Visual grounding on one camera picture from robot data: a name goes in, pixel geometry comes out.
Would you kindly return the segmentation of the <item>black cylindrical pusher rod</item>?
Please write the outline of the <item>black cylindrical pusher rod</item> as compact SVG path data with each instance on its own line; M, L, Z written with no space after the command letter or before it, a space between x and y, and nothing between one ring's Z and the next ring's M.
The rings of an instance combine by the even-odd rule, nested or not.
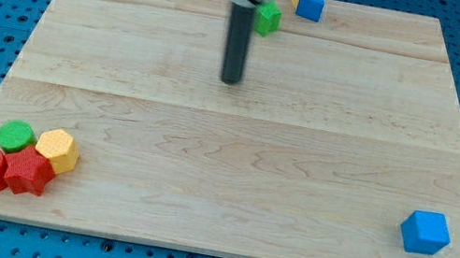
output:
M253 7L238 4L233 4L231 7L221 72L223 83L234 85L243 80L254 16Z

